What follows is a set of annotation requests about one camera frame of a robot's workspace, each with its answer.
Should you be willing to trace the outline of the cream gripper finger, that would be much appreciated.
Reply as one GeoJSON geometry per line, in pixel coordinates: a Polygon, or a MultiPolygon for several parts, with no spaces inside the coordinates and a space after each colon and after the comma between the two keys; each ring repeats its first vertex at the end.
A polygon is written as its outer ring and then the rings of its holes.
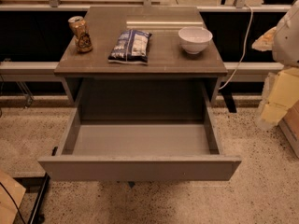
{"type": "Polygon", "coordinates": [[[252,48],[258,51],[268,51],[272,49],[274,43],[274,36],[277,27],[273,27],[261,35],[257,40],[252,44],[252,48]]]}
{"type": "Polygon", "coordinates": [[[277,126],[290,108],[299,101],[299,69],[292,67],[269,73],[263,85],[256,124],[263,130],[277,126]]]}

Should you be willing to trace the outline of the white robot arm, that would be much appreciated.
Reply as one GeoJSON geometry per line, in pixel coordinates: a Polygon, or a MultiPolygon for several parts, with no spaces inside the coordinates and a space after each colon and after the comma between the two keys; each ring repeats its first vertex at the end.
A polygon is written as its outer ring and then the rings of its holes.
{"type": "Polygon", "coordinates": [[[284,68],[270,73],[263,86],[256,124],[263,130],[272,129],[299,100],[299,1],[278,22],[260,36],[252,47],[272,51],[273,59],[284,68]]]}

